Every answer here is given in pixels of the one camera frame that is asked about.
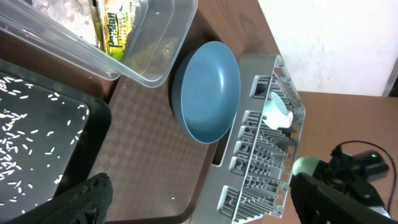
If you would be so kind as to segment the dark blue plate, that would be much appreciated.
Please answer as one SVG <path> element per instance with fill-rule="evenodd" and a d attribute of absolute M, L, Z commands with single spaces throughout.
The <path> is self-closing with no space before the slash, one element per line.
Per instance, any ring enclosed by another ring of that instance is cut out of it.
<path fill-rule="evenodd" d="M 172 109 L 194 140 L 211 144 L 231 127 L 240 94 L 234 54 L 226 44 L 211 41 L 190 52 L 179 65 L 172 84 Z"/>

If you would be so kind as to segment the black tray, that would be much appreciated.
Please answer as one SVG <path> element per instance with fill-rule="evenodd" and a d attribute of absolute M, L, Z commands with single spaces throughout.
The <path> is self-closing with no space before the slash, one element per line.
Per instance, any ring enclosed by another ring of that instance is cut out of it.
<path fill-rule="evenodd" d="M 104 223 L 106 174 L 90 177 L 111 125 L 108 105 L 1 62 L 1 222 Z"/>

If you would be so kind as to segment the green bowl with rice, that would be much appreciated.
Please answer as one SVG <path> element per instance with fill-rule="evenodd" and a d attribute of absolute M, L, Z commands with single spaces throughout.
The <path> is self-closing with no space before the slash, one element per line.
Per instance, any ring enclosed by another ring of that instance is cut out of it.
<path fill-rule="evenodd" d="M 319 162 L 319 158 L 315 156 L 300 157 L 294 162 L 292 167 L 292 173 L 293 175 L 305 173 L 312 176 Z"/>

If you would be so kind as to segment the white rice pile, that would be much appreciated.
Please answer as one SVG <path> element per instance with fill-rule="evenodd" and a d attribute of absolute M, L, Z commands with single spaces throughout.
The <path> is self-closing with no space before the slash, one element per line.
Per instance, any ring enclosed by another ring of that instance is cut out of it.
<path fill-rule="evenodd" d="M 89 117 L 85 103 L 1 74 L 1 223 L 53 198 Z"/>

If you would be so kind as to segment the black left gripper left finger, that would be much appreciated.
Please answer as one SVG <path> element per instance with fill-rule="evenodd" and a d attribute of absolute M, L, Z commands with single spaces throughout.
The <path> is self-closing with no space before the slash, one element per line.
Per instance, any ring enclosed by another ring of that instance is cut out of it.
<path fill-rule="evenodd" d="M 9 224 L 104 224 L 112 200 L 111 179 L 99 173 Z"/>

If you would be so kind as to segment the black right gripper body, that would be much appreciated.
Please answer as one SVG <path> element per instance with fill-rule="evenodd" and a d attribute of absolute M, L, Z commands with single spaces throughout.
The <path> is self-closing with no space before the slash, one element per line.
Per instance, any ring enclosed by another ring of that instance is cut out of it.
<path fill-rule="evenodd" d="M 334 156 L 329 163 L 319 161 L 313 177 L 336 190 L 353 190 L 358 188 L 357 170 L 354 156 Z"/>

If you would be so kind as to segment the yellow green snack wrapper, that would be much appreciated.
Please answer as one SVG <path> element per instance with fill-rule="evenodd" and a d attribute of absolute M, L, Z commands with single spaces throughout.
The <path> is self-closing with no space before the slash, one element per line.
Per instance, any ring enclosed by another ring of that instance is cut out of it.
<path fill-rule="evenodd" d="M 94 23 L 100 49 L 113 59 L 121 60 L 127 37 L 134 28 L 136 0 L 94 0 Z"/>

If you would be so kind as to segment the white tissue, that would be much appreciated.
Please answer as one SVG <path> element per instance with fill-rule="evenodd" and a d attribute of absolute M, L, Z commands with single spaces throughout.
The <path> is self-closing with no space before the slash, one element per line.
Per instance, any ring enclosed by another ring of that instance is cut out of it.
<path fill-rule="evenodd" d="M 98 46 L 89 0 L 32 0 L 32 7 L 89 44 Z"/>

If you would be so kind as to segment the brown serving tray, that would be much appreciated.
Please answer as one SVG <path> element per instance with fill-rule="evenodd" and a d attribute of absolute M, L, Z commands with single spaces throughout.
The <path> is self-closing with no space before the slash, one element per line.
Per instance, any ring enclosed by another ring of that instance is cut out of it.
<path fill-rule="evenodd" d="M 216 152 L 187 134 L 171 108 L 174 72 L 157 88 L 121 77 L 92 174 L 108 174 L 107 223 L 188 223 Z"/>

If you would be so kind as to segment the light blue bowl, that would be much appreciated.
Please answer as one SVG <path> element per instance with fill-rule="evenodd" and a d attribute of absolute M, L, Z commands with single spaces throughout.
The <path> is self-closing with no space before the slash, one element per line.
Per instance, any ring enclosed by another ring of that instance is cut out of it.
<path fill-rule="evenodd" d="M 263 122 L 271 129 L 284 128 L 288 111 L 280 96 L 272 91 L 271 99 L 267 100 L 262 111 L 266 117 Z"/>

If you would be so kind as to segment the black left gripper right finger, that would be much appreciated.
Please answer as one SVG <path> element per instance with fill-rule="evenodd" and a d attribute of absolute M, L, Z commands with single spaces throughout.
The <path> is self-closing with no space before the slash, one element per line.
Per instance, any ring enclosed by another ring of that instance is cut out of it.
<path fill-rule="evenodd" d="M 301 223 L 397 224 L 305 173 L 294 176 L 290 194 Z"/>

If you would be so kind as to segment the clear plastic bin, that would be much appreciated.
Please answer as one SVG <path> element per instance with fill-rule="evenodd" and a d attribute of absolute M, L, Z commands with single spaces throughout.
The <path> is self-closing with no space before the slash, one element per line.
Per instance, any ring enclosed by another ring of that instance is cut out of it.
<path fill-rule="evenodd" d="M 143 1 L 137 27 L 120 61 L 34 10 L 23 1 L 1 1 L 1 30 L 49 55 L 105 80 L 125 75 L 149 88 L 164 83 L 188 33 L 197 0 Z"/>

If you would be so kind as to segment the pink cup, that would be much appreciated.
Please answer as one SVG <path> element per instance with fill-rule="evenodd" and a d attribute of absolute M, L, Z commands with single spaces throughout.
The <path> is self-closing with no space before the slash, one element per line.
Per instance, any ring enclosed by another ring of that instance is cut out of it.
<path fill-rule="evenodd" d="M 292 111 L 288 111 L 288 115 L 285 119 L 285 124 L 284 124 L 284 128 L 289 128 L 291 127 L 292 123 L 293 123 L 293 119 L 294 119 L 294 114 Z"/>

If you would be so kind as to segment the grey plastic dishwasher rack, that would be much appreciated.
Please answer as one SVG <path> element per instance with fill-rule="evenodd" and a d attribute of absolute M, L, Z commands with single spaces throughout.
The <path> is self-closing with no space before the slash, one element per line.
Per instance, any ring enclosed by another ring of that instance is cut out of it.
<path fill-rule="evenodd" d="M 247 223 L 281 218 L 289 196 L 305 107 L 280 55 L 243 54 L 241 97 L 221 162 L 212 165 L 192 215 L 193 224 Z M 264 114 L 273 95 L 293 116 L 288 128 Z"/>

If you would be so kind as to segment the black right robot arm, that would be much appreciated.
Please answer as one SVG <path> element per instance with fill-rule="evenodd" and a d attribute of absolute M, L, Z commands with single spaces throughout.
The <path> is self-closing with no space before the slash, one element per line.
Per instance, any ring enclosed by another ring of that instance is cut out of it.
<path fill-rule="evenodd" d="M 312 176 L 366 207 L 390 217 L 385 203 L 371 182 L 384 178 L 389 166 L 380 153 L 369 150 L 350 155 L 340 146 L 330 162 L 319 161 Z"/>

